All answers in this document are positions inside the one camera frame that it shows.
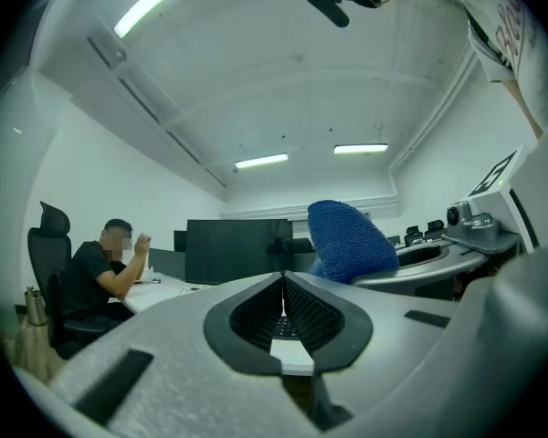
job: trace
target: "man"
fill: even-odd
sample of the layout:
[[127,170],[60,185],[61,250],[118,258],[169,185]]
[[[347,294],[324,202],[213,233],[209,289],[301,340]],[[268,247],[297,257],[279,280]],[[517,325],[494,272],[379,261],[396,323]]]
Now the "man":
[[522,0],[461,1],[469,42],[489,81],[510,92],[540,139],[548,130],[547,34]]
[[140,234],[134,256],[126,266],[123,250],[132,248],[132,226],[111,219],[101,231],[99,242],[85,242],[75,253],[61,280],[63,317],[113,329],[132,316],[122,303],[134,281],[140,279],[151,238]]

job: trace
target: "black monitor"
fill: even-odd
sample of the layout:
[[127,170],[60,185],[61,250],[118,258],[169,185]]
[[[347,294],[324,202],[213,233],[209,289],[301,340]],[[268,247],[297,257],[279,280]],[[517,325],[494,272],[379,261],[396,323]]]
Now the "black monitor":
[[174,251],[184,253],[186,251],[186,231],[174,231]]
[[402,241],[400,240],[400,235],[394,235],[393,237],[387,237],[392,245],[400,245]]
[[185,280],[218,285],[294,269],[292,223],[286,219],[188,221]]

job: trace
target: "person's sleeve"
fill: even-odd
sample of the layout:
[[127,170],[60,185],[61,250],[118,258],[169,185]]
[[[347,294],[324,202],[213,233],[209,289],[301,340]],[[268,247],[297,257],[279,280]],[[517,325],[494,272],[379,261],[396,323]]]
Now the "person's sleeve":
[[116,274],[116,276],[121,273],[124,269],[126,269],[126,265],[122,261],[116,261],[111,266],[111,270]]
[[110,264],[98,248],[91,246],[84,248],[77,259],[94,279],[106,271],[111,271]]
[[500,62],[493,51],[487,47],[487,44],[480,39],[471,24],[469,24],[469,42],[475,49],[477,58],[479,59],[479,62],[481,62],[490,83],[499,83],[515,79],[513,70],[507,68]]

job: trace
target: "blue fabric pad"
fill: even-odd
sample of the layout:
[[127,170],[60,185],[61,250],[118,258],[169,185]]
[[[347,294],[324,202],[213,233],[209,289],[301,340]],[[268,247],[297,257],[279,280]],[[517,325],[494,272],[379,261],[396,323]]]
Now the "blue fabric pad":
[[349,204],[311,204],[309,229],[319,256],[309,274],[349,284],[354,277],[400,267],[394,246]]

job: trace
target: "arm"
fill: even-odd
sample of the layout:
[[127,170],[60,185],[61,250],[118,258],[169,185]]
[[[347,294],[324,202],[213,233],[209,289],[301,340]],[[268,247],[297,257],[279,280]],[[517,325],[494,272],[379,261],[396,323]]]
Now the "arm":
[[118,275],[113,274],[113,271],[101,273],[96,280],[110,292],[113,296],[123,299],[128,295],[134,281],[139,277],[146,262],[146,255],[150,248],[150,237],[140,235],[134,246],[134,256],[130,263]]
[[144,267],[146,266],[146,256],[142,260],[142,263],[140,264],[140,269],[138,270],[138,275],[136,276],[136,280],[139,281],[142,277],[142,273],[144,272]]
[[543,135],[542,129],[536,123],[536,120],[530,113],[528,106],[526,105],[525,101],[522,97],[522,92],[520,91],[520,87],[518,86],[518,82],[515,79],[508,79],[501,82],[503,86],[510,92],[511,96],[516,100],[518,105],[523,111],[523,114],[526,116],[526,119],[530,122],[530,125],[532,126],[533,134],[536,135],[536,139],[540,139]]

